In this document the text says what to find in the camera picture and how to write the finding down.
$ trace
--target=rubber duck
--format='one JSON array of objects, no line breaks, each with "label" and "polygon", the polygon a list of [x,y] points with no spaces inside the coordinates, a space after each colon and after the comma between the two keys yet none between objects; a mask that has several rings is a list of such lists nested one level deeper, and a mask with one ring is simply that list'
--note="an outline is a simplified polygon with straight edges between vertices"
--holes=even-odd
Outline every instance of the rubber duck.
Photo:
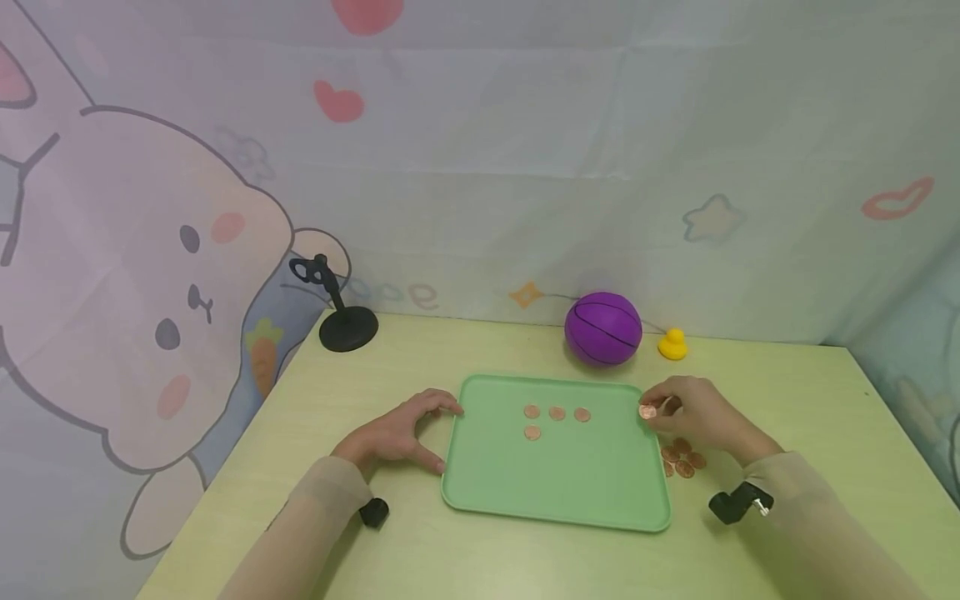
[{"label": "rubber duck", "polygon": [[680,329],[667,329],[666,335],[657,343],[657,349],[663,358],[682,360],[686,356],[684,333]]}]

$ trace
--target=stand base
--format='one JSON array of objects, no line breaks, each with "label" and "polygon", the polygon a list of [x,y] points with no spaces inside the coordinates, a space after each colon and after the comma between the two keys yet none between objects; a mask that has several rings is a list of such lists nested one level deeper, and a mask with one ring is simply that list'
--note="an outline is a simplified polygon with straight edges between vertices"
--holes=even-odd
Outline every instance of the stand base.
[{"label": "stand base", "polygon": [[367,344],[376,335],[380,322],[364,306],[336,311],[320,325],[320,343],[331,352],[350,352]]}]

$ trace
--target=black wrist strap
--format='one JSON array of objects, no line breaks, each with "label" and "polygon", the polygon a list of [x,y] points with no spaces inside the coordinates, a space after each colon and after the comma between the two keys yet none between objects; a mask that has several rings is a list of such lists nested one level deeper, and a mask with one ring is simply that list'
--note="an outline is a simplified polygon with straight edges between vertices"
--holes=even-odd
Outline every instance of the black wrist strap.
[{"label": "black wrist strap", "polygon": [[709,502],[710,510],[725,525],[739,522],[752,506],[756,506],[761,515],[767,516],[774,507],[774,497],[746,481],[731,493],[716,494]]},{"label": "black wrist strap", "polygon": [[379,529],[390,515],[390,506],[383,498],[374,498],[360,509],[360,520],[371,529]]}]

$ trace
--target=bunny eye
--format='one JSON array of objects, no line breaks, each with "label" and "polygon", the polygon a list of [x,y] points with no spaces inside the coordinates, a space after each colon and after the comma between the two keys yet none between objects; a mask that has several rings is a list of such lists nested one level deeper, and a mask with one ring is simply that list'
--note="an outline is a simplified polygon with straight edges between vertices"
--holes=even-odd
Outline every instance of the bunny eye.
[{"label": "bunny eye", "polygon": [[187,252],[196,254],[200,249],[200,234],[189,225],[184,225],[180,228],[180,243],[183,244]]},{"label": "bunny eye", "polygon": [[164,319],[156,326],[154,333],[156,344],[164,350],[176,349],[180,345],[180,330],[170,319]]}]

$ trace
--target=hand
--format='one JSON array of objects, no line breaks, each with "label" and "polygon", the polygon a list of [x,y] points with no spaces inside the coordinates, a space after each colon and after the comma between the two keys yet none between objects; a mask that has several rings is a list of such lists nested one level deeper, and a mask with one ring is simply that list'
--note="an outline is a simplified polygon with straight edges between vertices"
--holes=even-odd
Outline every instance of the hand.
[{"label": "hand", "polygon": [[417,440],[417,423],[427,414],[434,419],[445,409],[463,415],[464,409],[450,392],[428,389],[412,396],[397,408],[378,417],[346,436],[330,453],[354,463],[361,471],[373,459],[399,461],[408,459],[435,473],[443,473],[444,460],[423,447]]},{"label": "hand", "polygon": [[729,452],[746,467],[772,454],[783,452],[773,438],[763,433],[723,397],[709,379],[673,376],[640,398],[640,408],[657,413],[647,424],[658,433],[693,438]]}]

